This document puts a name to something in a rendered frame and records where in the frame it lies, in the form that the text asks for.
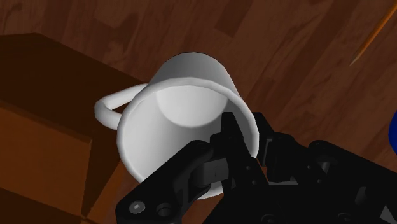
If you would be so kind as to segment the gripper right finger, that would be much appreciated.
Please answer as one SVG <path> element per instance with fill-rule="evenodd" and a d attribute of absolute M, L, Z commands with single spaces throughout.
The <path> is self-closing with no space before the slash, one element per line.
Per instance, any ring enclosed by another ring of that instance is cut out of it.
<path fill-rule="evenodd" d="M 302 146 L 254 118 L 257 158 L 286 224 L 397 224 L 397 172 L 328 141 Z"/>

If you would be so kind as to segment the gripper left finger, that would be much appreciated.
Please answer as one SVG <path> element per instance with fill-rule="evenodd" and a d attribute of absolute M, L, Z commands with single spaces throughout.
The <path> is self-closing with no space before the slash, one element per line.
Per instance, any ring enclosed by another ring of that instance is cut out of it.
<path fill-rule="evenodd" d="M 258 190 L 266 180 L 249 154 L 232 112 L 210 142 L 193 140 L 124 196 L 116 205 L 117 224 L 182 224 L 182 217 L 212 184 L 224 197 L 203 224 L 261 224 Z"/>

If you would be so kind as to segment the white mug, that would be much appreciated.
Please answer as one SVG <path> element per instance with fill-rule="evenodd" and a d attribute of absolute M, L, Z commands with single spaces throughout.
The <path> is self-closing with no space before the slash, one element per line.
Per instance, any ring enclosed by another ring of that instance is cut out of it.
<path fill-rule="evenodd" d="M 225 67 L 204 53 L 171 57 L 148 83 L 103 97 L 94 111 L 96 120 L 116 131 L 120 158 L 140 183 L 190 141 L 209 141 L 224 112 L 234 114 L 250 155 L 259 150 L 251 110 Z"/>

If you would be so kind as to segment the blue round object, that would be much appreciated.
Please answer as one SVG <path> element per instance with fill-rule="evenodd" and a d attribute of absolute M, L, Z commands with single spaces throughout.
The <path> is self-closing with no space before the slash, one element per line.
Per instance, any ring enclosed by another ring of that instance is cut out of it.
<path fill-rule="evenodd" d="M 389 124 L 388 138 L 391 148 L 397 155 L 397 110 L 394 113 Z"/>

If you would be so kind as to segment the orange pencil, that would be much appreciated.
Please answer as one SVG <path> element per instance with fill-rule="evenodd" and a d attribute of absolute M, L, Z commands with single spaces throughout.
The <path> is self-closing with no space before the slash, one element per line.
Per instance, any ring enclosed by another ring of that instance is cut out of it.
<path fill-rule="evenodd" d="M 378 24 L 373 28 L 368 37 L 364 40 L 364 42 L 360 45 L 358 50 L 352 56 L 352 60 L 349 63 L 349 66 L 352 66 L 366 51 L 366 49 L 371 45 L 374 39 L 377 37 L 379 32 L 384 28 L 384 26 L 388 23 L 390 18 L 397 11 L 397 0 L 393 0 L 392 6 L 388 9 L 387 13 L 382 17 L 382 19 L 378 22 Z"/>

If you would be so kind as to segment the brown wooden block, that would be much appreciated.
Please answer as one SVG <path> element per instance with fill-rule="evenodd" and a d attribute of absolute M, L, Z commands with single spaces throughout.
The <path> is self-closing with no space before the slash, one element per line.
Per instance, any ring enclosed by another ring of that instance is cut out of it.
<path fill-rule="evenodd" d="M 116 224 L 137 183 L 94 106 L 138 83 L 41 34 L 0 36 L 0 224 Z"/>

